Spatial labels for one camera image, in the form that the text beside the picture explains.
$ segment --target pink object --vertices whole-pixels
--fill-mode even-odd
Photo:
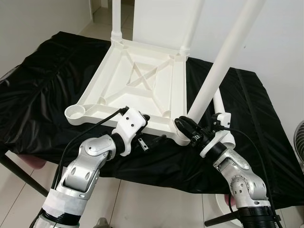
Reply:
[[[226,202],[227,206],[229,206],[229,195],[225,195],[225,202]],[[231,206],[233,206],[235,204],[236,204],[236,201],[233,198],[233,196],[231,196]]]
[[[17,154],[26,164],[35,170],[41,169],[46,163],[46,160],[28,154]]]

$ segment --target tiled floor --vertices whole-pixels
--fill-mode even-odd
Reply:
[[[111,11],[99,9],[94,24],[81,35],[110,40]],[[133,7],[122,5],[122,33],[132,40]],[[56,169],[47,163],[32,170],[16,155],[8,153],[21,168],[49,189]],[[44,197],[0,165],[0,228],[27,228],[41,208]],[[304,208],[277,210],[284,228],[299,228],[304,223]],[[106,217],[113,228],[203,228],[203,220],[219,216],[213,194],[189,194],[114,178],[100,178],[80,220],[83,228],[92,228],[99,217]],[[214,228],[236,228],[231,222]]]

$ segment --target black plastic sheet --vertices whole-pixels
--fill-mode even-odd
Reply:
[[[0,81],[0,154],[8,149],[58,163],[68,142],[91,126],[70,125],[64,110],[77,103],[105,56],[110,42],[60,32]],[[187,106],[191,107],[212,63],[187,61]],[[221,86],[224,106],[232,114],[231,127],[245,132],[258,146],[266,163],[276,208],[304,204],[304,175],[266,90],[255,73],[231,68]],[[209,126],[210,103],[200,124]],[[88,137],[110,133],[99,126],[70,151],[66,164]],[[235,150],[263,177],[257,152],[234,134]],[[145,134],[150,141],[155,136]],[[224,178],[191,147],[173,140],[143,153],[134,147],[126,157],[116,156],[101,169],[101,176],[171,187],[191,193],[228,193]]]

